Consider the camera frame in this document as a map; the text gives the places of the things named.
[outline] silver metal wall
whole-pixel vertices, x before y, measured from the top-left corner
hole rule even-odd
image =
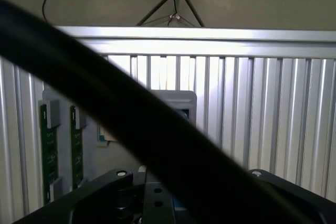
[[[245,168],[336,201],[335,32],[60,29],[147,88],[195,91],[197,127]],[[0,59],[0,223],[41,206],[42,91]]]

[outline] green circuit board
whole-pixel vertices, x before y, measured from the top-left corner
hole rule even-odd
[[[71,132],[71,161],[72,161],[72,189],[84,178],[83,174],[83,139],[82,129],[76,128],[76,107],[70,107],[70,132]]]
[[[57,128],[48,129],[47,106],[40,106],[44,204],[50,203],[50,185],[58,178]]]

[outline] triangular wire support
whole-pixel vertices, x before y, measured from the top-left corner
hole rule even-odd
[[[141,26],[143,25],[161,6],[163,6],[168,0],[161,0],[157,5],[154,6],[153,9],[151,9],[151,11],[149,13],[146,14],[146,16],[144,16],[138,23],[137,26]],[[185,2],[187,3],[189,9],[191,10],[191,12],[193,13],[193,15],[195,16],[197,22],[199,23],[199,25],[201,27],[204,27],[204,23],[202,21],[202,19],[200,18],[200,16],[198,15],[194,5],[192,4],[192,2],[190,0],[185,0]]]

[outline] corrugated metal panel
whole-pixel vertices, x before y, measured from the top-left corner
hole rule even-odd
[[[0,222],[12,223],[41,204],[37,99],[43,85],[0,58]]]
[[[336,200],[334,60],[109,59],[148,88],[195,91],[197,127],[245,168]]]

